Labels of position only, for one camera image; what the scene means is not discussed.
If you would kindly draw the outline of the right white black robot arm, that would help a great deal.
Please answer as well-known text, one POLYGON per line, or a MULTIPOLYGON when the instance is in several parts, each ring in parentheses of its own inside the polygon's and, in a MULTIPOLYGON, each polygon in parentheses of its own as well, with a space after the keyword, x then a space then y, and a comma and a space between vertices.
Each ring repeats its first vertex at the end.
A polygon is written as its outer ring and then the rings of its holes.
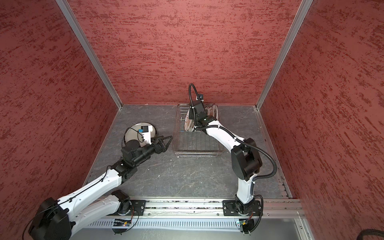
POLYGON ((259 153, 253 148, 256 146, 255 142, 226 129, 215 117, 207 114, 201 101, 190 103, 189 116, 194 120, 196 130, 216 139, 231 153, 232 169, 238 177, 235 209, 240 215, 248 215, 255 205, 254 178, 263 165, 259 153))

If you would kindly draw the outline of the white ribbed plate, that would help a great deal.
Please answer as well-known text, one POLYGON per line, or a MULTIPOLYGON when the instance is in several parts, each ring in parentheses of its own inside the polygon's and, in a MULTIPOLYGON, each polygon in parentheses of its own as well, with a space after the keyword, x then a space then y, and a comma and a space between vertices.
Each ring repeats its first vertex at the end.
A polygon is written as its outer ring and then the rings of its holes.
MULTIPOLYGON (((140 146, 141 146, 141 142, 142 142, 142 136, 141 134, 139 133, 139 129, 141 128, 141 126, 147 126, 147 125, 152 125, 150 123, 146 123, 146 122, 142 122, 142 123, 137 123, 131 127, 128 127, 124 133, 124 136, 123 136, 123 139, 122 139, 122 147, 125 146, 125 144, 127 142, 129 142, 130 140, 137 140, 139 141, 140 143, 140 146)), ((155 129, 155 137, 157 136, 157 130, 155 128, 154 125, 152 125, 155 129)))

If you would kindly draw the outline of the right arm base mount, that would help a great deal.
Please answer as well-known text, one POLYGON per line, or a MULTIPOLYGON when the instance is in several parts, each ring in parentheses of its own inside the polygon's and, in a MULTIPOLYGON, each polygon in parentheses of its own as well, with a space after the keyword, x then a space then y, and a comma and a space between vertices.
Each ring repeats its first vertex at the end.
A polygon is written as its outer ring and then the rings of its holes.
POLYGON ((224 216, 259 216, 262 209, 261 202, 257 200, 247 204, 240 200, 224 200, 222 204, 224 216))

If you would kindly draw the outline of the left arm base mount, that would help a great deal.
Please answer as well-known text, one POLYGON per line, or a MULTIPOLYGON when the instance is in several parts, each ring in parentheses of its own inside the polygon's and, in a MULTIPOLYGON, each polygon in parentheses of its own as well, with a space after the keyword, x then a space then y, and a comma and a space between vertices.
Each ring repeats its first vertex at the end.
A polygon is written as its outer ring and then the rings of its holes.
POLYGON ((142 216, 146 207, 146 200, 124 200, 118 210, 110 216, 128 217, 134 214, 142 216))

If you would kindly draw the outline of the white watermelon pattern plate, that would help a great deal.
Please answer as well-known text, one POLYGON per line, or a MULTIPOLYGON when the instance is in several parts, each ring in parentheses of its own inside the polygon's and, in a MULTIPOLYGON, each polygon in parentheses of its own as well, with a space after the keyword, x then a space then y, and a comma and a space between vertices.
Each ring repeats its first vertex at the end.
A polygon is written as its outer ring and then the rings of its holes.
POLYGON ((189 108, 186 118, 185 118, 185 125, 184 129, 186 132, 193 132, 194 131, 194 114, 193 109, 189 108))

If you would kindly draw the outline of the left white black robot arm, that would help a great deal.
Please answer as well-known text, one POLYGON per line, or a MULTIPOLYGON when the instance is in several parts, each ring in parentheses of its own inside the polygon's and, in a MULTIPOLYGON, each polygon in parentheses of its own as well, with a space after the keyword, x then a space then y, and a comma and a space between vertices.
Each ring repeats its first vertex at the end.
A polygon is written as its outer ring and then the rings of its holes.
POLYGON ((34 240, 68 240, 107 215, 127 212, 130 197, 117 187, 131 178, 138 166, 153 154, 166 152, 172 140, 172 136, 160 136, 144 146, 138 140, 128 141, 121 149, 121 158, 100 177, 71 194, 42 202, 26 231, 34 240))

